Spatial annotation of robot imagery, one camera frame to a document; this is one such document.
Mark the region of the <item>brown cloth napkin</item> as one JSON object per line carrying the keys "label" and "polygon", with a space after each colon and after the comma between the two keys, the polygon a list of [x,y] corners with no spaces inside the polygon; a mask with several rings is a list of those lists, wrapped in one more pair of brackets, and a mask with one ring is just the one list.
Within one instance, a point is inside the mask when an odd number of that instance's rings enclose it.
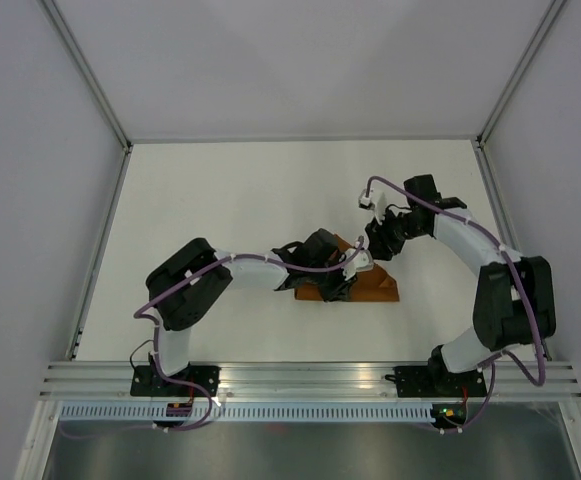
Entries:
{"label": "brown cloth napkin", "polygon": [[[305,241],[284,245],[277,254],[284,262],[309,268],[320,268],[344,260],[336,234],[320,229]],[[385,269],[375,265],[371,271],[358,273],[349,302],[398,302],[397,282]],[[317,273],[288,270],[288,277],[278,291],[293,290],[299,301],[323,301],[317,290]]]}

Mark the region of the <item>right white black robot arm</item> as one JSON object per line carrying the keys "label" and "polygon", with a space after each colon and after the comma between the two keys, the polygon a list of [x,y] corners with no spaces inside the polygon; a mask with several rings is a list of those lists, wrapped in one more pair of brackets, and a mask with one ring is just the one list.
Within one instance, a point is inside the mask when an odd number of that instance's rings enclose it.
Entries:
{"label": "right white black robot arm", "polygon": [[492,365],[502,356],[519,359],[514,349],[533,347],[537,371],[521,369],[531,384],[546,382],[543,342],[556,331],[552,270],[542,256],[525,256],[507,246],[479,223],[457,197],[445,197],[430,174],[406,180],[398,193],[407,199],[403,211],[393,213],[378,184],[389,180],[372,176],[358,205],[373,214],[365,227],[368,250],[375,260],[389,261],[409,240],[429,236],[449,248],[475,275],[472,325],[454,340],[437,346],[428,359],[429,388],[448,395],[463,374]]}

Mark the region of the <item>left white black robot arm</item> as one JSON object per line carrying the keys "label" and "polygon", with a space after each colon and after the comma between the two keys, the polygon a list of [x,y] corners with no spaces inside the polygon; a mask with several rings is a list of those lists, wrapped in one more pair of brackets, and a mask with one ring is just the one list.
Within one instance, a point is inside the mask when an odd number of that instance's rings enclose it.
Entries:
{"label": "left white black robot arm", "polygon": [[134,313],[154,324],[154,385],[168,396],[186,389],[192,329],[224,293],[312,286],[325,302],[343,301],[373,266],[363,238],[341,247],[325,229],[264,253],[229,252],[204,238],[191,240],[148,275],[148,303]]}

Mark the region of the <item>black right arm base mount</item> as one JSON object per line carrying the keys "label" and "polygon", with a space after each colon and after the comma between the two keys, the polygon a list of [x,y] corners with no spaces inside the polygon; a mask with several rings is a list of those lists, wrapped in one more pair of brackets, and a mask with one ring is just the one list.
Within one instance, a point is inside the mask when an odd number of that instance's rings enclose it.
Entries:
{"label": "black right arm base mount", "polygon": [[399,398],[484,398],[488,390],[477,370],[433,374],[427,366],[403,365],[396,366],[392,376]]}

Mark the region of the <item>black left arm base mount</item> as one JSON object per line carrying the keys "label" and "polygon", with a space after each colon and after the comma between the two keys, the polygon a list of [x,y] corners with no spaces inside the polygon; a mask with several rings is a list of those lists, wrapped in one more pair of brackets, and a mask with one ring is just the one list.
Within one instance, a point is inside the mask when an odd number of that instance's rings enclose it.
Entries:
{"label": "black left arm base mount", "polygon": [[[175,380],[194,383],[215,396],[220,383],[220,367],[216,365],[192,365],[174,376]],[[175,398],[202,397],[194,387],[164,380],[155,366],[137,366],[133,370],[130,387],[131,397]]]}

